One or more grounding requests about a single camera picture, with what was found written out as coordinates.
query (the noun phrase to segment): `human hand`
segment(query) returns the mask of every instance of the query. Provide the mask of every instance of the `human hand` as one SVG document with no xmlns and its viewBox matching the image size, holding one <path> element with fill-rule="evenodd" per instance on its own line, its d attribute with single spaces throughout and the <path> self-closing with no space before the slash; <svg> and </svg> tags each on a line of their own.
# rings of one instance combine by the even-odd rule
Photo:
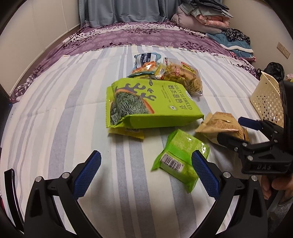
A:
<svg viewBox="0 0 293 238">
<path fill-rule="evenodd" d="M 276 178 L 272 185 L 270 184 L 267 176 L 262 175 L 261 177 L 261 188 L 263 191 L 263 196 L 266 200 L 268 200 L 272 195 L 271 186 L 275 190 L 285 190 L 284 196 L 281 199 L 281 202 L 285 202 L 293 197 L 293 176 L 285 175 L 282 177 Z"/>
</svg>

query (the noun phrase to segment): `blue curtain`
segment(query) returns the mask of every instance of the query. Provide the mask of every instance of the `blue curtain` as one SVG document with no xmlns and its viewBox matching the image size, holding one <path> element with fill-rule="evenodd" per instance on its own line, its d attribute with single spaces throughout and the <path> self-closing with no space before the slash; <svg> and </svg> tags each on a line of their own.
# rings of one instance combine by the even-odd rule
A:
<svg viewBox="0 0 293 238">
<path fill-rule="evenodd" d="M 81 26 L 115 22 L 164 22 L 177 13 L 181 0 L 79 0 Z"/>
</svg>

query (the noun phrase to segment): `barcode label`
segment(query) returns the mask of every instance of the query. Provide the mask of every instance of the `barcode label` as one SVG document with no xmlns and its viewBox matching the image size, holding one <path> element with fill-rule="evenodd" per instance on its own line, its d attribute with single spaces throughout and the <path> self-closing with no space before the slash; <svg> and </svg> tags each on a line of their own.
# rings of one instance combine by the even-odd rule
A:
<svg viewBox="0 0 293 238">
<path fill-rule="evenodd" d="M 126 131 L 135 132 L 138 133 L 139 129 L 131 129 L 131 128 L 125 128 Z"/>
<path fill-rule="evenodd" d="M 183 164 L 173 159 L 170 155 L 164 154 L 161 158 L 161 162 L 165 165 L 168 165 L 170 168 L 174 169 L 177 172 L 181 172 L 183 170 Z"/>
</svg>

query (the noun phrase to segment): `bed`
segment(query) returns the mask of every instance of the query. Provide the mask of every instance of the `bed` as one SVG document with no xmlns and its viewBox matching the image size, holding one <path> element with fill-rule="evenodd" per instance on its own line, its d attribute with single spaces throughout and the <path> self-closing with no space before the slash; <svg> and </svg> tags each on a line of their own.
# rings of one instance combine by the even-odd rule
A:
<svg viewBox="0 0 293 238">
<path fill-rule="evenodd" d="M 201 33 L 170 22 L 84 27 L 57 46 L 18 90 L 23 96 L 4 131 L 0 186 L 4 171 L 13 168 L 23 216 L 36 176 L 59 177 L 96 149 L 102 165 L 79 204 L 103 237 L 186 238 L 202 222 L 214 199 L 200 181 L 188 194 L 166 172 L 150 171 L 175 128 L 145 129 L 143 142 L 108 134 L 105 128 L 106 87 L 126 77 L 133 56 L 145 52 L 200 70 L 204 95 L 193 99 L 204 115 L 221 111 L 259 119 L 249 101 L 258 84 L 254 68 Z M 181 129 L 194 135 L 200 122 Z M 264 141 L 258 132 L 249 134 L 252 143 Z M 209 161 L 246 178 L 235 153 L 200 139 L 211 147 Z M 229 224 L 236 203 L 237 197 L 219 232 Z M 57 198 L 56 204 L 65 227 L 74 232 Z"/>
</svg>

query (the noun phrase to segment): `snack bag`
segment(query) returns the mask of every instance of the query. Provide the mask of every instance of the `snack bag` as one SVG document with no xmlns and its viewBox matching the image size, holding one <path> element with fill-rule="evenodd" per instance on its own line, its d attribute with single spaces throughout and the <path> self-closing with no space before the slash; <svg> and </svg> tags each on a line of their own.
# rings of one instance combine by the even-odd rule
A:
<svg viewBox="0 0 293 238">
<path fill-rule="evenodd" d="M 209 146 L 178 129 L 168 136 L 166 146 L 156 158 L 151 170 L 165 170 L 183 182 L 190 193 L 198 180 L 191 164 L 191 154 L 197 149 L 207 159 Z"/>
<path fill-rule="evenodd" d="M 220 132 L 229 133 L 239 139 L 249 141 L 247 130 L 240 126 L 230 113 L 216 112 L 214 115 L 209 113 L 195 132 L 202 133 L 215 144 L 219 144 L 217 136 Z"/>
<path fill-rule="evenodd" d="M 178 83 L 122 78 L 107 88 L 107 128 L 184 126 L 203 116 Z"/>
<path fill-rule="evenodd" d="M 182 84 L 190 94 L 202 96 L 202 82 L 197 69 L 177 59 L 164 58 L 155 76 Z"/>
<path fill-rule="evenodd" d="M 108 133 L 127 135 L 127 136 L 135 137 L 141 140 L 144 139 L 144 133 L 141 129 L 130 129 L 130 128 L 123 128 L 123 127 L 109 128 Z"/>
<path fill-rule="evenodd" d="M 161 55 L 157 53 L 144 53 L 135 55 L 134 58 L 135 65 L 128 76 L 129 78 L 154 74 L 158 68 L 158 60 L 161 58 Z"/>
</svg>

